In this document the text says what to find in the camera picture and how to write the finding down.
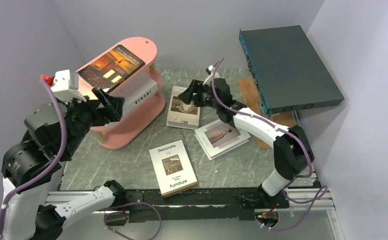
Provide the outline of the white Insoia travel book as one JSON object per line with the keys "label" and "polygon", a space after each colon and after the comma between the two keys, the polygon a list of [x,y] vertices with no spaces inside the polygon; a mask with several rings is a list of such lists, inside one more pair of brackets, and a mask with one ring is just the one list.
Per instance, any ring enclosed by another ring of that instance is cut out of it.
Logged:
{"label": "white Insoia travel book", "polygon": [[159,85],[146,73],[139,73],[127,84],[119,89],[115,89],[110,95],[113,97],[123,97],[122,118],[126,116],[140,103],[145,102],[159,89]]}

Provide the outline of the dark orange Edward Tulane novel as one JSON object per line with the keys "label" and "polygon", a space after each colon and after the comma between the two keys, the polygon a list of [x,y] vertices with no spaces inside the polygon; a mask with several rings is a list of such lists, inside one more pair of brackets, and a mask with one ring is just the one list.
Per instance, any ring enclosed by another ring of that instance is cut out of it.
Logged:
{"label": "dark orange Edward Tulane novel", "polygon": [[144,65],[141,58],[118,44],[77,73],[92,88],[109,94]]}

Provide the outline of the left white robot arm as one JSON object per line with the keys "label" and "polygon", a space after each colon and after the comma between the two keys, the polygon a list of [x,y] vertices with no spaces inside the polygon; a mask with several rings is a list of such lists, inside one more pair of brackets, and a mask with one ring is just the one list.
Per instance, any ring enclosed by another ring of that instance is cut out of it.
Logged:
{"label": "left white robot arm", "polygon": [[46,88],[50,103],[28,116],[21,142],[3,156],[3,200],[0,240],[55,240],[74,222],[92,212],[121,209],[127,191],[115,180],[62,205],[46,204],[61,184],[64,166],[92,127],[117,122],[125,99],[93,88],[95,99],[83,96],[65,103]]}

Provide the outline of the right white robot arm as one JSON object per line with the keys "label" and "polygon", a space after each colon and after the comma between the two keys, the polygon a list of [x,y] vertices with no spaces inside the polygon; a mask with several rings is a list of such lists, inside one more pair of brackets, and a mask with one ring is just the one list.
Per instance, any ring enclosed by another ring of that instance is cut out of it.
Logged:
{"label": "right white robot arm", "polygon": [[272,147],[274,170],[257,188],[257,201],[262,207],[276,204],[283,196],[283,189],[303,177],[303,170],[309,170],[305,178],[311,176],[314,154],[304,130],[298,125],[275,123],[234,100],[225,79],[215,78],[210,84],[194,79],[178,98],[185,104],[215,109],[223,123],[244,130]]}

